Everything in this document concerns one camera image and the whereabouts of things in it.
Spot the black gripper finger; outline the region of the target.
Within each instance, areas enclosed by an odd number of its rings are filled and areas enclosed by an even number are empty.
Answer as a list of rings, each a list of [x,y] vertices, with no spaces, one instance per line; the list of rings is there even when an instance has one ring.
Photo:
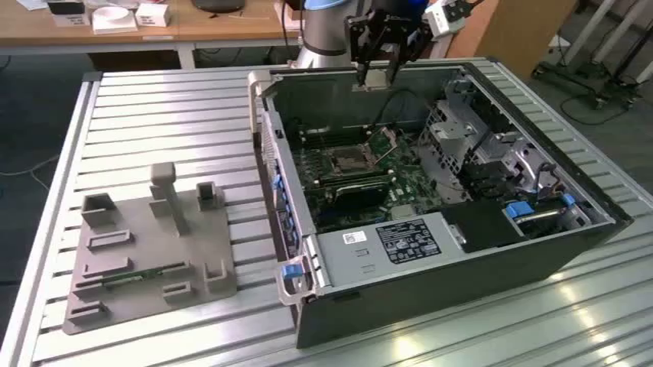
[[[384,24],[376,15],[349,16],[345,19],[352,61],[357,64],[359,85],[367,84],[371,63],[377,57],[384,37]]]
[[[423,55],[433,38],[431,25],[423,22],[416,29],[397,28],[391,31],[387,43],[393,45],[391,63],[387,70],[388,83],[396,82],[400,69]]]

